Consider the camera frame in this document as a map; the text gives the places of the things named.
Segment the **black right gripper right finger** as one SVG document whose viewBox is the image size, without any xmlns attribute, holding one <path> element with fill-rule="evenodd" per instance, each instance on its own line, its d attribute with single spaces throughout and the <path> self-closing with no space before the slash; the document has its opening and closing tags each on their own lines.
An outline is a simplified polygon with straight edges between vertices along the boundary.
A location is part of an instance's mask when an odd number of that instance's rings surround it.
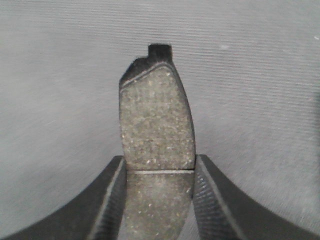
<svg viewBox="0 0 320 240">
<path fill-rule="evenodd" d="M 193 206 L 202 240 L 318 240 L 238 188 L 204 154 L 196 156 Z"/>
</svg>

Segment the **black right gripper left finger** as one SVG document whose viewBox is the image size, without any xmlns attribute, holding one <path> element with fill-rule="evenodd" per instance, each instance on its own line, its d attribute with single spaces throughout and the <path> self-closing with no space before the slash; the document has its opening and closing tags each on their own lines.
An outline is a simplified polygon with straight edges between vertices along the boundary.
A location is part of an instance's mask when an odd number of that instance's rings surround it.
<svg viewBox="0 0 320 240">
<path fill-rule="evenodd" d="M 117 155 L 66 205 L 6 237 L 8 240 L 117 240 L 123 218 L 127 169 Z"/>
</svg>

